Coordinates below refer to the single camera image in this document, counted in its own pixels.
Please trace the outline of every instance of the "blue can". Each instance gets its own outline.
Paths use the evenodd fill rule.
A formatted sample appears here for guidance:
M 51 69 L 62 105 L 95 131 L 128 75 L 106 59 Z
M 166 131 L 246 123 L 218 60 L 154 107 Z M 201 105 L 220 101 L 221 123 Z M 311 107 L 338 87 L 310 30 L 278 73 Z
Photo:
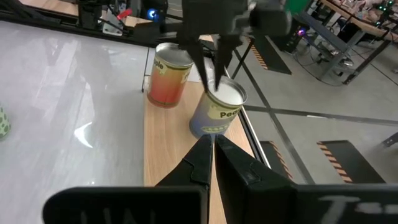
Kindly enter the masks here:
M 208 93 L 203 92 L 189 127 L 196 138 L 210 134 L 224 134 L 248 96 L 236 81 L 222 77 L 218 91 L 214 80 L 208 82 Z

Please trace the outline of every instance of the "orange can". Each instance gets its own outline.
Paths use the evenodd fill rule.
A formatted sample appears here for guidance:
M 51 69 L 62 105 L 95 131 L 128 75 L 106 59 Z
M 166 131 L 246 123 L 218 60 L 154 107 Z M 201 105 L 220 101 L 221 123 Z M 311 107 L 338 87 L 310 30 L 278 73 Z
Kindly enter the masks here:
M 159 44 L 147 92 L 149 101 L 163 108 L 177 106 L 192 65 L 188 52 L 180 50 L 177 44 Z

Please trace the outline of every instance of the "can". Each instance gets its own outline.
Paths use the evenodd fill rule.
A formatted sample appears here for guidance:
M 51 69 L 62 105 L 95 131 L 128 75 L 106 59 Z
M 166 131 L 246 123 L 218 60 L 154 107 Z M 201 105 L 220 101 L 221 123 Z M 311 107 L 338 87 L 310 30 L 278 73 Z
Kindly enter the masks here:
M 156 106 L 172 108 L 181 99 L 193 60 L 187 51 L 173 43 L 159 44 L 155 51 L 147 96 Z
M 10 129 L 11 125 L 8 121 L 6 112 L 4 112 L 3 108 L 0 105 L 0 139 L 6 136 Z
M 224 134 L 248 98 L 243 87 L 228 77 L 221 77 L 218 91 L 214 80 L 208 86 L 209 91 L 203 92 L 189 124 L 196 138 L 210 134 L 214 139 L 216 134 Z

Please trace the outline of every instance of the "green object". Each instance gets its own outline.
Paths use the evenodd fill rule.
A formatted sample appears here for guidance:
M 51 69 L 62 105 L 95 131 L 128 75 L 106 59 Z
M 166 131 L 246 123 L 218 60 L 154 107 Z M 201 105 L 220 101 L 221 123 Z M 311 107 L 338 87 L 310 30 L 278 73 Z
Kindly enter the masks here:
M 285 10 L 290 11 L 292 14 L 302 12 L 312 0 L 288 0 L 285 3 Z
M 0 106 L 0 139 L 3 138 L 11 129 L 8 117 L 4 112 L 3 108 Z

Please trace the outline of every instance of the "wooden board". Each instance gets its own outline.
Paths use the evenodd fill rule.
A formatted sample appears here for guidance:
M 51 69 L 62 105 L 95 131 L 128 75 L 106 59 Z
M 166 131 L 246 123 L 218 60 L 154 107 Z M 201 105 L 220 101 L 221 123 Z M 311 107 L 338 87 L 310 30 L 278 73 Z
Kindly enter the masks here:
M 152 105 L 145 96 L 144 118 L 144 183 L 153 186 L 162 180 L 196 143 L 189 129 L 189 120 L 199 102 L 201 83 L 187 82 L 177 107 L 162 109 Z M 242 124 L 236 117 L 226 137 L 253 155 Z M 213 163 L 210 198 L 210 223 L 226 223 Z
M 69 2 L 64 2 L 60 0 L 20 0 L 20 2 L 27 6 L 39 7 L 42 9 L 61 12 L 73 16 L 78 15 L 77 4 L 72 4 Z M 152 21 L 133 16 L 128 16 L 126 18 L 125 25 L 129 27 L 134 27 L 138 23 L 145 23 L 145 22 L 152 22 Z M 210 35 L 201 35 L 200 38 L 202 40 L 213 41 Z
M 322 4 L 328 6 L 331 10 L 333 10 L 333 11 L 337 12 L 338 14 L 342 15 L 346 19 L 351 17 L 350 13 L 348 13 L 344 9 L 334 5 L 333 3 L 331 3 L 328 0 L 320 0 L 320 2 Z M 365 23 L 363 21 L 360 21 L 359 19 L 357 19 L 355 17 L 352 17 L 349 21 L 354 23 L 355 25 L 357 25 L 364 32 L 366 32 L 368 34 L 375 35 L 377 37 L 381 37 L 381 36 L 383 36 L 386 33 L 385 30 L 379 29 L 379 28 L 377 28 L 375 26 L 372 26 L 371 24 L 367 24 L 367 23 Z M 394 42 L 397 42 L 398 41 L 398 35 L 393 33 L 393 32 L 390 32 L 389 34 L 386 35 L 385 39 L 393 40 Z

